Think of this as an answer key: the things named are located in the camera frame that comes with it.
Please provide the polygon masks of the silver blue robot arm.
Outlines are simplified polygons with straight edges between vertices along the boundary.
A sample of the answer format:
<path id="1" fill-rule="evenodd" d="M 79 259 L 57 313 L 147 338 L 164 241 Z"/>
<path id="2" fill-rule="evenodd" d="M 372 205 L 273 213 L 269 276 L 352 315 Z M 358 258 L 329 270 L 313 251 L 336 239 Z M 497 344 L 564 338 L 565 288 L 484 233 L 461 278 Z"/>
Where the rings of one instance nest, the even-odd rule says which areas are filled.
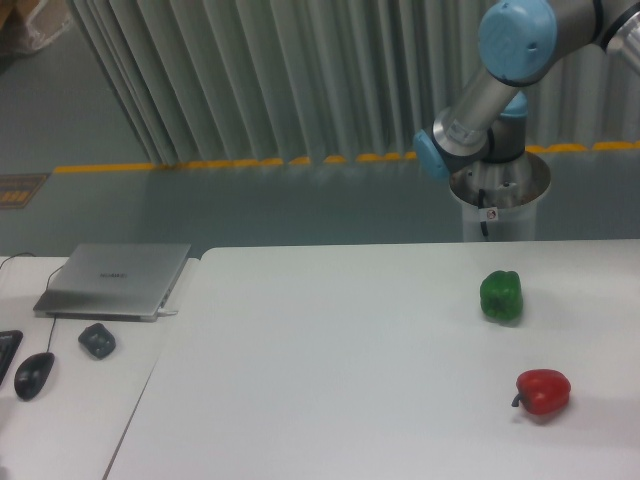
<path id="1" fill-rule="evenodd" d="M 423 168 L 446 178 L 476 161 L 505 163 L 520 157 L 526 116 L 521 90 L 589 44 L 637 69 L 638 2 L 497 2 L 479 26 L 479 70 L 431 129 L 414 136 Z"/>

